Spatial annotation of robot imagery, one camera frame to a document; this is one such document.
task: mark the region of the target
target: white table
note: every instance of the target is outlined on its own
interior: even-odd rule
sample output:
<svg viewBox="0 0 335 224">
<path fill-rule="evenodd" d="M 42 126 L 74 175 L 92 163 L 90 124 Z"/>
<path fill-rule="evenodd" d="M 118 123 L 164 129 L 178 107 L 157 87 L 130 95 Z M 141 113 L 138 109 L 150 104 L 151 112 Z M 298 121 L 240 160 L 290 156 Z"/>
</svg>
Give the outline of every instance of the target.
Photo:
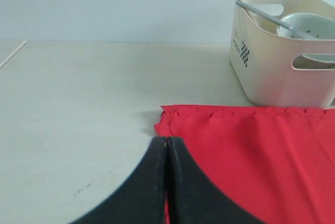
<svg viewBox="0 0 335 224">
<path fill-rule="evenodd" d="M 22 42 L 0 43 L 5 59 Z M 247 106 L 228 46 L 28 42 L 0 69 L 0 223 L 68 223 L 111 194 L 161 105 Z"/>
</svg>

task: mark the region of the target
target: black checkered logo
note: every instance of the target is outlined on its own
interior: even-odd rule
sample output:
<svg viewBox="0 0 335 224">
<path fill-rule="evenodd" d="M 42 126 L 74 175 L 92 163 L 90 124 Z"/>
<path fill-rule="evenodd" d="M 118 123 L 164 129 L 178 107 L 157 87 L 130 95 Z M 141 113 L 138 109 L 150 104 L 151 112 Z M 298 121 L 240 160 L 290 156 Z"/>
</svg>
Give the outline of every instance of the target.
<svg viewBox="0 0 335 224">
<path fill-rule="evenodd" d="M 248 67 L 248 60 L 249 60 L 249 53 L 247 45 L 245 45 L 245 42 L 242 41 L 242 48 L 241 48 L 241 59 L 245 65 L 245 67 Z"/>
</svg>

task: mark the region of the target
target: red fabric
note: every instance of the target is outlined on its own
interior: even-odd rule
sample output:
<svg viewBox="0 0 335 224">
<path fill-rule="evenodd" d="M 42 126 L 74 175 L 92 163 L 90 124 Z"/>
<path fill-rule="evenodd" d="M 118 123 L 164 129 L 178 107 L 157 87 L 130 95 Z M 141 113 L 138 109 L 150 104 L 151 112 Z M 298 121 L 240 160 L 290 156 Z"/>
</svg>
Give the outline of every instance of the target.
<svg viewBox="0 0 335 224">
<path fill-rule="evenodd" d="M 163 106 L 204 173 L 266 223 L 335 223 L 335 110 Z"/>
</svg>

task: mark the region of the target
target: basket handle cutout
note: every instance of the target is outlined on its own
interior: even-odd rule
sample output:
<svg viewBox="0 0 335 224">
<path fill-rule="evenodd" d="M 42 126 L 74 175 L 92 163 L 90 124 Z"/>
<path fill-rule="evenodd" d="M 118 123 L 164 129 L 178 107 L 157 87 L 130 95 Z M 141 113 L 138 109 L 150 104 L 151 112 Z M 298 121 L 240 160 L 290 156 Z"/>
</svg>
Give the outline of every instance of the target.
<svg viewBox="0 0 335 224">
<path fill-rule="evenodd" d="M 297 56 L 292 67 L 296 70 L 335 70 L 334 54 L 303 54 Z"/>
<path fill-rule="evenodd" d="M 280 16 L 284 12 L 282 4 L 253 4 L 253 6 L 271 16 Z"/>
</svg>

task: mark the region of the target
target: black object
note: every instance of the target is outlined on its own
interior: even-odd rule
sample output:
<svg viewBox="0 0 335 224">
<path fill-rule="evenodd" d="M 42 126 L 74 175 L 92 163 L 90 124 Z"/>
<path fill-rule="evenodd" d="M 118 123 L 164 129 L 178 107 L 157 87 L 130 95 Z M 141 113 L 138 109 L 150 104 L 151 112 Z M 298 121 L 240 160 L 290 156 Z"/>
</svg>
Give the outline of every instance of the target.
<svg viewBox="0 0 335 224">
<path fill-rule="evenodd" d="M 165 138 L 153 138 L 142 160 L 106 200 L 72 224 L 162 224 Z"/>
<path fill-rule="evenodd" d="M 180 138 L 167 141 L 166 191 L 171 224 L 263 223 L 225 196 L 201 171 Z"/>
</svg>

